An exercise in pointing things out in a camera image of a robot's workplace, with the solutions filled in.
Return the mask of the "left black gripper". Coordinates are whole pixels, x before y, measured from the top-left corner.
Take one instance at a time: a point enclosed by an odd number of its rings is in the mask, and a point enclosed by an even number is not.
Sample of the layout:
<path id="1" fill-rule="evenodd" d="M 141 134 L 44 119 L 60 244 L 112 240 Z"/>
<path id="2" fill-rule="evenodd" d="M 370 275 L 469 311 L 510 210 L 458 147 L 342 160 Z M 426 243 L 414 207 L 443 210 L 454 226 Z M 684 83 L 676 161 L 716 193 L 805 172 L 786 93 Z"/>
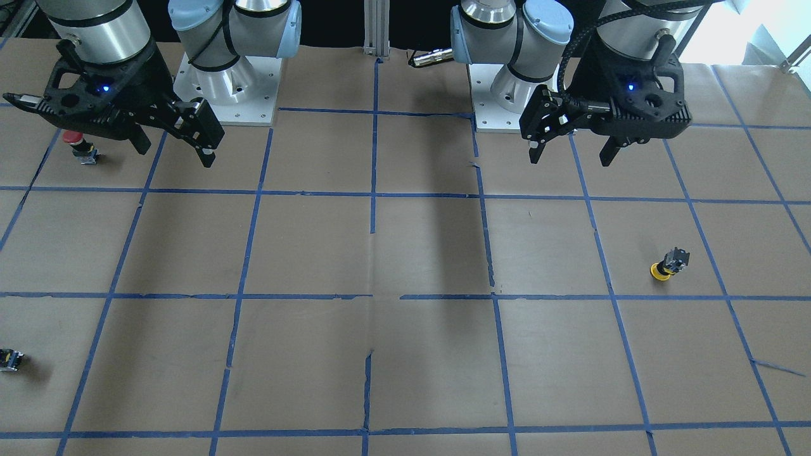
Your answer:
<path id="1" fill-rule="evenodd" d="M 623 138 L 671 139 L 686 130 L 692 116 L 673 52 L 677 41 L 665 34 L 654 44 L 651 60 L 635 60 L 593 38 L 565 93 L 536 87 L 519 121 L 530 163 L 539 164 L 546 142 L 575 128 L 610 136 L 599 153 L 603 167 L 623 148 Z"/>

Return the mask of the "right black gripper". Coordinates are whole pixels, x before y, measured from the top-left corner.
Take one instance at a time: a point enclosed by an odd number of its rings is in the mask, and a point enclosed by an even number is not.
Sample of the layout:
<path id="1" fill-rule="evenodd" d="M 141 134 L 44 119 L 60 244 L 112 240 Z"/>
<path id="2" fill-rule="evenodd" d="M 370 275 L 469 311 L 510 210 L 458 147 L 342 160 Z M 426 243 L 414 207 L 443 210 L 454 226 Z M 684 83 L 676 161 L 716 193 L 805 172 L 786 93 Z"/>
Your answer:
<path id="1" fill-rule="evenodd" d="M 154 39 L 118 63 L 95 64 L 79 58 L 73 41 L 58 41 L 60 58 L 43 95 L 6 92 L 3 98 L 54 126 L 93 136 L 129 141 L 145 155 L 151 141 L 144 126 L 156 127 L 188 144 L 218 144 L 225 131 L 212 107 L 198 96 L 183 101 Z M 211 168 L 214 148 L 196 147 L 201 164 Z"/>

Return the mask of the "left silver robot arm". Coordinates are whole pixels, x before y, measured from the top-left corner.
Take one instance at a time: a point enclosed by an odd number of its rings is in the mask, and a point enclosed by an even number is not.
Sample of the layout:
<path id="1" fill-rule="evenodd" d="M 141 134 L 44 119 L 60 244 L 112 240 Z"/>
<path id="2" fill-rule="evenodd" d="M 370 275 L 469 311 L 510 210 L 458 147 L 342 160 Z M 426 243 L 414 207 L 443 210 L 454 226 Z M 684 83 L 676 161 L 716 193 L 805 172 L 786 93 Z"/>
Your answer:
<path id="1" fill-rule="evenodd" d="M 621 148 L 672 139 L 692 122 L 677 48 L 707 1 L 605 1 L 577 23 L 557 1 L 462 1 L 450 16 L 454 59 L 501 67 L 493 89 L 518 113 L 529 157 L 576 129 L 605 136 L 603 167 Z"/>

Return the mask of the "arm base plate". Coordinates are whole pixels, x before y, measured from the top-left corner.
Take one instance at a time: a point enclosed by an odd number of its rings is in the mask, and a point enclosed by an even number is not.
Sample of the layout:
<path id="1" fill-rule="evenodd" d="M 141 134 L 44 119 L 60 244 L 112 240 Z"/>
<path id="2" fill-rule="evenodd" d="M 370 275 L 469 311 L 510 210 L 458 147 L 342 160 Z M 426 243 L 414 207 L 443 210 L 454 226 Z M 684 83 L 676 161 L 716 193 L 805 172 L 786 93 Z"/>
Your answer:
<path id="1" fill-rule="evenodd" d="M 505 65 L 468 65 L 470 94 L 479 132 L 519 132 L 520 116 L 536 82 L 519 79 Z"/>
<path id="2" fill-rule="evenodd" d="M 285 60 L 241 57 L 234 66 L 205 72 L 183 55 L 174 92 L 189 101 L 202 96 L 223 126 L 271 127 Z"/>

